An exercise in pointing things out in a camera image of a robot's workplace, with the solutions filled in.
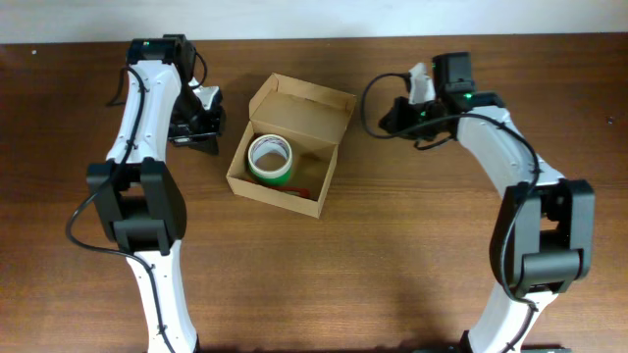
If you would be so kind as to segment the white masking tape roll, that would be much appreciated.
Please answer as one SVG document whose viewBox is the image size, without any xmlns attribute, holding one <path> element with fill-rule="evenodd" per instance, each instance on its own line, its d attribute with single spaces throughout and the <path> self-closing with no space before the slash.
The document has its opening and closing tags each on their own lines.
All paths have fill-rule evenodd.
<svg viewBox="0 0 628 353">
<path fill-rule="evenodd" d="M 250 144 L 247 162 L 248 166 L 253 163 L 263 170 L 274 171 L 285 163 L 292 164 L 292 148 L 285 138 L 276 134 L 264 134 Z"/>
</svg>

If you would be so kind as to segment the brown cardboard box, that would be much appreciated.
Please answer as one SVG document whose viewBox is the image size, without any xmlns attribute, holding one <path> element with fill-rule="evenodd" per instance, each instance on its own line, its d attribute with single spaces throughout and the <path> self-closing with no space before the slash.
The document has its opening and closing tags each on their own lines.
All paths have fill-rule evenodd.
<svg viewBox="0 0 628 353">
<path fill-rule="evenodd" d="M 249 101 L 249 123 L 227 171 L 232 192 L 319 218 L 355 105 L 352 94 L 289 76 L 270 75 Z M 288 184 L 308 188 L 309 199 L 247 182 L 256 179 L 248 166 L 248 148 L 264 134 L 276 134 L 288 141 L 293 153 Z"/>
</svg>

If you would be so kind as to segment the orange utility knife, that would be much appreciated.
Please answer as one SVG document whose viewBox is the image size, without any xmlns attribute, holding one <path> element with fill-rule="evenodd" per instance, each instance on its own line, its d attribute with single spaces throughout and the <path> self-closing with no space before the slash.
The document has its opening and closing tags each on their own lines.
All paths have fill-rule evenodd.
<svg viewBox="0 0 628 353">
<path fill-rule="evenodd" d="M 291 186 L 287 182 L 266 182 L 263 180 L 252 179 L 252 178 L 248 179 L 247 182 L 256 184 L 256 185 L 261 185 L 263 187 L 280 191 L 282 193 L 286 193 L 292 196 L 297 196 L 300 198 L 309 199 L 311 197 L 311 192 L 308 188 Z"/>
</svg>

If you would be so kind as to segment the green tape roll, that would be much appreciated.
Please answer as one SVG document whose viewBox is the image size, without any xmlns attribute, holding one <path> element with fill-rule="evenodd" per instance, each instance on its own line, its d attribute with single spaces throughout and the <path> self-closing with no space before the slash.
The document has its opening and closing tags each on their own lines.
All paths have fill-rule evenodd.
<svg viewBox="0 0 628 353">
<path fill-rule="evenodd" d="M 262 184 L 271 186 L 283 186 L 287 184 L 291 177 L 291 167 L 291 163 L 285 163 L 277 170 L 267 171 L 259 168 L 253 163 L 249 164 L 249 169 L 254 177 Z"/>
</svg>

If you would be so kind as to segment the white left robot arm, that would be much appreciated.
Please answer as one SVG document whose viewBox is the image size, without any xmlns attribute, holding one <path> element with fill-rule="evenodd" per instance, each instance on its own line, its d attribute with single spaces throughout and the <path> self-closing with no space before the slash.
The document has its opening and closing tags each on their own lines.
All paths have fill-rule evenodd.
<svg viewBox="0 0 628 353">
<path fill-rule="evenodd" d="M 89 195 L 111 254 L 129 264 L 137 283 L 151 352 L 196 352 L 186 306 L 181 250 L 187 214 L 166 165 L 169 144 L 215 155 L 225 127 L 222 92 L 194 76 L 203 59 L 182 34 L 131 42 L 112 105 L 124 106 L 115 142 L 87 169 Z"/>
</svg>

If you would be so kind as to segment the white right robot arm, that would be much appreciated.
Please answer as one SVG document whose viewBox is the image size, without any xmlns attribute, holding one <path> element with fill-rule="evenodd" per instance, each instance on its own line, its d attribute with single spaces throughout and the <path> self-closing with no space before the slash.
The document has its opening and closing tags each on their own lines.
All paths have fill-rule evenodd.
<svg viewBox="0 0 628 353">
<path fill-rule="evenodd" d="M 546 163 L 501 98 L 477 89 L 467 52 L 398 74 L 407 94 L 381 118 L 379 138 L 427 151 L 459 142 L 501 199 L 489 258 L 496 280 L 487 306 L 455 352 L 521 352 L 536 320 L 592 263 L 595 192 Z"/>
</svg>

